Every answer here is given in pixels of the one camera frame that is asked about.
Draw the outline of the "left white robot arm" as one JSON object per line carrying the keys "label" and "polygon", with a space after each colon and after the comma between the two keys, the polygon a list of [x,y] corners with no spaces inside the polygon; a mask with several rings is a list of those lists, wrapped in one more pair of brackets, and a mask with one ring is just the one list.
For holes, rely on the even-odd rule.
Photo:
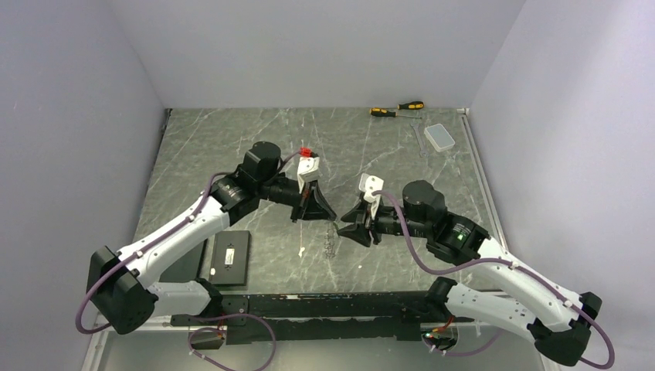
{"label": "left white robot arm", "polygon": [[214,284],[203,278],[161,282],[161,275],[201,242],[256,211],[262,200],[289,206],[293,222],[334,221],[336,213],[318,184],[319,154],[301,148],[295,156],[297,175],[290,179],[283,172],[288,161],[281,157],[280,148],[259,141],[234,171],[211,175],[199,198],[173,220],[116,252],[108,247],[97,250],[90,259],[76,329],[95,332],[82,323],[88,304],[121,335],[158,316],[188,315],[204,325],[219,320],[223,296]]}

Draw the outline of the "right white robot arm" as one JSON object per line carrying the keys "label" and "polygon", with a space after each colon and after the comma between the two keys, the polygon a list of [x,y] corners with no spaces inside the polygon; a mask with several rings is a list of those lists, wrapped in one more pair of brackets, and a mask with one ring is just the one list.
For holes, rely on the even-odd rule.
{"label": "right white robot arm", "polygon": [[359,190],[339,236],[364,247],[384,235],[401,236],[413,260],[419,256],[412,242],[422,238],[446,263],[445,269],[428,269],[435,277],[425,299],[430,318],[471,318],[526,339],[560,365],[584,361],[592,333],[600,331],[597,295],[579,294],[539,274],[473,220],[451,213],[444,195],[427,181],[408,183],[400,199],[373,175],[360,181]]}

